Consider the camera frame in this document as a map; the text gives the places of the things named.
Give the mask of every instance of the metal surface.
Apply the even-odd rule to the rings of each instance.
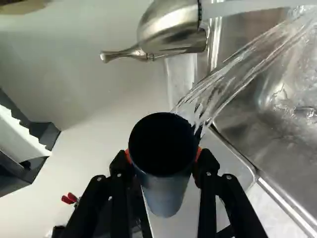
[[[198,0],[155,0],[143,14],[138,30],[138,43],[122,51],[103,51],[105,63],[129,57],[154,61],[173,55],[203,52],[207,32],[200,25]]]
[[[287,12],[284,8],[223,17],[217,62],[285,19]],[[197,68],[206,68],[206,65],[210,68],[212,59],[210,45],[208,55],[198,55]],[[217,116],[214,126],[228,146],[236,148],[259,169],[263,181],[284,200],[279,202],[283,209],[309,236],[316,237],[316,126],[306,118],[285,117],[281,110],[267,103],[273,95],[288,95],[293,104],[298,100],[292,97],[298,90],[294,78],[278,77],[278,67],[276,65],[276,71],[272,72],[276,78],[260,75],[238,94]],[[198,72],[199,77],[204,74],[204,71]],[[304,94],[303,101],[315,105],[308,96]],[[267,191],[278,200],[271,189]]]

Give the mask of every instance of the faucet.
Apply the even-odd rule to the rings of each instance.
[[[102,51],[103,62],[130,57],[155,61],[169,56],[203,52],[207,46],[206,30],[199,0],[154,0],[143,14],[138,28],[138,43],[121,51]]]

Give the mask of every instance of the stainless steel sink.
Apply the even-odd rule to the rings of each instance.
[[[217,29],[211,32],[209,51],[198,55],[197,67],[202,69],[198,78],[283,20],[288,11],[267,10],[211,21]],[[311,237],[317,235],[315,38],[311,35],[304,49],[293,49],[255,78],[214,121],[223,140],[257,168],[262,186]]]

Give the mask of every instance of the running water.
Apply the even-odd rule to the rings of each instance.
[[[307,10],[255,38],[197,83],[171,112],[186,118],[202,137],[226,104],[315,26],[316,13]]]

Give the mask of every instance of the faucet lever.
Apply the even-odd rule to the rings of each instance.
[[[149,61],[151,58],[153,59],[153,57],[145,53],[138,44],[121,51],[101,51],[100,53],[100,58],[104,63],[122,57],[129,57],[139,61]]]

